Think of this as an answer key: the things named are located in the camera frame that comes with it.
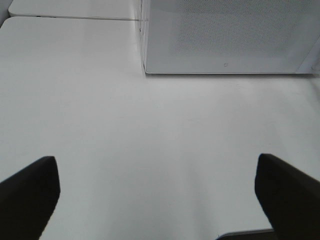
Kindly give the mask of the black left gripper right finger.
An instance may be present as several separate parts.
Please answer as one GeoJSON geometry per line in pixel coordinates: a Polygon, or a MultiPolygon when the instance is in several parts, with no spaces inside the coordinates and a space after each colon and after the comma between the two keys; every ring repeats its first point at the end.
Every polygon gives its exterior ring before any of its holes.
{"type": "Polygon", "coordinates": [[[258,157],[254,192],[280,240],[320,238],[320,183],[284,160],[258,157]]]}

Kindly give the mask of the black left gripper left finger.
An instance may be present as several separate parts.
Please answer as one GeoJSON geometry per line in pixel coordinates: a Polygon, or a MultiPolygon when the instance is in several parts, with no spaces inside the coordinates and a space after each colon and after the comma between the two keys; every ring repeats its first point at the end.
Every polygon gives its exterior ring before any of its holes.
{"type": "Polygon", "coordinates": [[[61,193],[57,161],[44,156],[0,183],[0,238],[38,240],[61,193]]]}

